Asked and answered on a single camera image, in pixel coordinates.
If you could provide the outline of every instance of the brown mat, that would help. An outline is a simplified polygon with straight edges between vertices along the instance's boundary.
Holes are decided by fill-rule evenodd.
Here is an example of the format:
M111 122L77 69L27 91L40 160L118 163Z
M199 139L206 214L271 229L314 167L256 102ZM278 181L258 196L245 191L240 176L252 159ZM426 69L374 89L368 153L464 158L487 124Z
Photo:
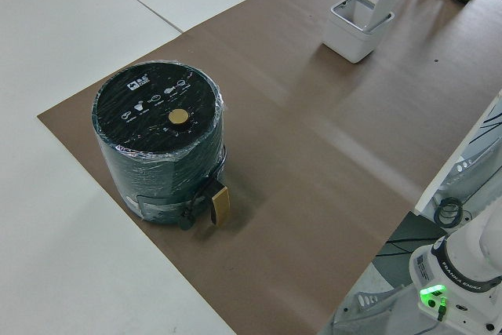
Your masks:
M338 1L249 0L138 60L220 85L231 222L126 212L238 334L320 330L500 88L500 0L401 0L356 65L321 43ZM90 121L103 82L39 118L125 209Z

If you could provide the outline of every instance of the franka emika robot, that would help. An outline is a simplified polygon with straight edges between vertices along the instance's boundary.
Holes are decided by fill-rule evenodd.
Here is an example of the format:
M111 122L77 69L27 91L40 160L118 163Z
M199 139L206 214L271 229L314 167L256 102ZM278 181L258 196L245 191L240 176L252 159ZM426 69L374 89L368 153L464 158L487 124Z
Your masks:
M469 335L502 329L502 198L434 245L416 249L409 273L419 309Z

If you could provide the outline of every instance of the white bin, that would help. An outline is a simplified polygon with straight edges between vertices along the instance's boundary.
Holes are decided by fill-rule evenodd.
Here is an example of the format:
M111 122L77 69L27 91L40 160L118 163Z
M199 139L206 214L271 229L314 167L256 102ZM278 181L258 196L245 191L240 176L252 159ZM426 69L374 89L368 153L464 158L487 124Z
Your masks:
M359 62L377 47L394 19L394 13L389 12L379 24L364 31L374 8L370 0L344 0L331 7L323 43L350 62Z

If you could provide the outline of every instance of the glowing green indicator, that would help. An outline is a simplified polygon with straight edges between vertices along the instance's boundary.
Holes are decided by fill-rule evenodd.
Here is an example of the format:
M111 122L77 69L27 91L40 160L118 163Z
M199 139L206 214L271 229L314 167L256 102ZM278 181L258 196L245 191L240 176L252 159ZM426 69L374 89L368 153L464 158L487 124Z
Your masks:
M429 288L424 288L420 290L420 295L421 296L426 296L430 293L435 293L435 292L442 292L445 290L445 286L442 286L441 284L438 284L437 286L431 286Z

